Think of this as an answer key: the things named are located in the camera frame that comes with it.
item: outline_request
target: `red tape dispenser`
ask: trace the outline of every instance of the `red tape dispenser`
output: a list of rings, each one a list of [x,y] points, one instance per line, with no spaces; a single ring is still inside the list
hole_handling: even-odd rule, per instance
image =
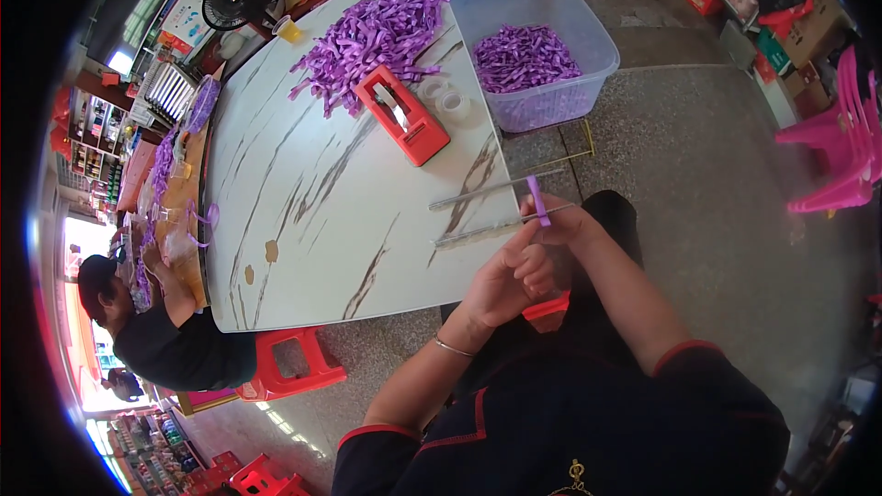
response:
[[[370,72],[354,92],[413,165],[423,165],[450,142],[444,127],[386,66]]]

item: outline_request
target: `grey floor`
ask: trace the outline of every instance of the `grey floor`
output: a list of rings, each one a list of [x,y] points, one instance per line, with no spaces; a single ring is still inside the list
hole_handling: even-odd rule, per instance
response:
[[[684,0],[586,0],[616,41],[622,68],[588,124],[595,155],[545,189],[579,201],[603,188],[630,199],[649,276],[694,336],[719,344],[780,407],[794,434],[789,462],[835,391],[863,295],[876,290],[875,206],[788,215],[818,181],[804,150],[776,146],[756,83]],[[503,140],[513,175],[588,150],[580,122]],[[267,403],[230,402],[183,420],[207,457],[260,452],[327,494],[337,443],[382,382],[438,327],[436,310],[319,332],[348,379]],[[286,369],[297,351],[279,349]]]

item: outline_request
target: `man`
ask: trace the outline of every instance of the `man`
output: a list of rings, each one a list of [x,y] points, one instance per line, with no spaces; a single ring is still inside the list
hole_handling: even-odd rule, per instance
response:
[[[124,402],[137,402],[138,397],[144,394],[135,374],[122,368],[111,368],[107,372],[107,379],[102,380],[102,387],[112,390],[116,398]]]
[[[548,209],[566,204],[543,195]],[[530,198],[521,215],[535,212]],[[343,437],[333,496],[768,494],[780,411],[691,338],[643,272],[637,213],[611,191],[523,225]],[[541,245],[579,267],[557,332],[521,312],[554,284]],[[446,402],[428,434],[421,432]]]
[[[113,337],[116,358],[172,391],[235,388],[251,380],[258,367],[254,334],[222,334],[208,308],[197,310],[190,288],[162,262],[155,244],[143,249],[141,260],[159,285],[152,282],[153,306],[143,314],[135,314],[115,260],[92,255],[79,268],[79,299]]]

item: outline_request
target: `person's right hand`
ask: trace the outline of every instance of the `person's right hand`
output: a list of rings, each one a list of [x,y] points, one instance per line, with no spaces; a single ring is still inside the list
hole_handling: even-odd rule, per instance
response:
[[[549,193],[543,193],[542,197],[546,210],[556,209],[570,203]],[[520,214],[526,216],[533,215],[535,212],[533,195],[527,195],[520,203]],[[551,213],[548,215],[548,219],[551,220],[551,226],[536,232],[534,237],[536,243],[551,246],[579,245],[588,241],[591,237],[592,225],[596,224],[596,221],[578,205]]]

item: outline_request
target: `black cap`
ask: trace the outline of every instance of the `black cap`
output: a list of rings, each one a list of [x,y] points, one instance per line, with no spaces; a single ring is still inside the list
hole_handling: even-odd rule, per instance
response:
[[[113,285],[110,283],[114,276],[116,276],[116,261],[101,255],[92,255],[79,265],[77,276],[79,301],[89,318],[102,327],[107,322],[107,315],[101,302],[98,301],[98,295],[103,293],[106,297],[114,296]]]

